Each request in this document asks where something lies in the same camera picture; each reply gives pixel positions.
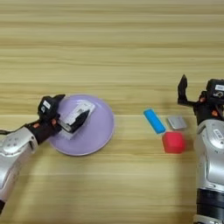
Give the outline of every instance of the white object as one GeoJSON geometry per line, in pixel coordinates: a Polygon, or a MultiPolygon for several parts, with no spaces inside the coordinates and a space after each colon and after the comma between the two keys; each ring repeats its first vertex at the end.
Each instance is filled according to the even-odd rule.
{"type": "MultiPolygon", "coordinates": [[[[88,118],[91,116],[91,114],[95,110],[95,105],[90,101],[79,101],[78,106],[65,118],[63,119],[64,123],[67,123],[69,125],[73,124],[76,120],[76,118],[89,110],[88,118]]],[[[65,137],[66,139],[70,140],[72,137],[76,135],[76,133],[79,130],[75,131],[73,134],[66,132],[65,130],[62,130],[59,134],[65,137]]]]}
{"type": "Polygon", "coordinates": [[[187,128],[184,118],[180,115],[169,116],[168,122],[174,130],[184,130],[187,128]]]}

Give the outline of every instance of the wood grain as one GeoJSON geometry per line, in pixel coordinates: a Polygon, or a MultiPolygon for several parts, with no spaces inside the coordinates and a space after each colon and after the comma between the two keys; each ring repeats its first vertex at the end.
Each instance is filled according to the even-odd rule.
{"type": "Polygon", "coordinates": [[[68,157],[44,143],[21,172],[7,224],[183,223],[196,211],[196,123],[177,105],[182,74],[196,100],[223,78],[219,0],[1,0],[0,124],[36,119],[43,95],[97,95],[115,112],[110,143],[68,157]],[[143,116],[187,120],[187,150],[166,155],[143,116]]]}

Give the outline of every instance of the lavender plate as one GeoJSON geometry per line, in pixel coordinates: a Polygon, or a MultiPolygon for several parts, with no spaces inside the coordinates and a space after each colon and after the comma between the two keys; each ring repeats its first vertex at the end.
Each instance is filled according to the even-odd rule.
{"type": "Polygon", "coordinates": [[[63,121],[81,100],[92,102],[94,112],[77,134],[68,140],[58,134],[49,138],[51,145],[58,151],[70,156],[84,156],[96,152],[108,143],[115,129],[114,114],[107,103],[87,94],[76,94],[67,97],[59,105],[63,121]]]}

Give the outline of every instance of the red foam block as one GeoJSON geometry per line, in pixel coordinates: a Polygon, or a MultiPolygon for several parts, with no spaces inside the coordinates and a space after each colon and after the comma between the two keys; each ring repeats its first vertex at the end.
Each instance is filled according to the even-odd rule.
{"type": "Polygon", "coordinates": [[[186,140],[180,132],[168,131],[163,135],[164,151],[179,154],[186,149],[186,140]]]}

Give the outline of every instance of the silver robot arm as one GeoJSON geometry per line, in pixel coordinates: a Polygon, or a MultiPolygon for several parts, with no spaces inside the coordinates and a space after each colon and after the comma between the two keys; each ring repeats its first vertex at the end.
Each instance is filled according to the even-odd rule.
{"type": "Polygon", "coordinates": [[[198,214],[194,222],[223,224],[224,122],[202,122],[198,127],[194,149],[198,158],[198,214]]]}
{"type": "Polygon", "coordinates": [[[11,195],[22,165],[37,147],[35,136],[25,127],[0,142],[0,213],[11,195]]]}
{"type": "Polygon", "coordinates": [[[0,213],[10,197],[21,167],[38,146],[62,129],[73,134],[87,120],[89,110],[76,117],[74,123],[63,123],[58,108],[64,97],[64,94],[44,96],[38,105],[39,119],[36,122],[25,124],[13,132],[0,131],[1,135],[7,135],[0,141],[0,213]]]}
{"type": "Polygon", "coordinates": [[[195,224],[224,224],[224,80],[211,79],[197,101],[186,97],[187,78],[178,84],[178,104],[197,118],[197,214],[195,224]]]}

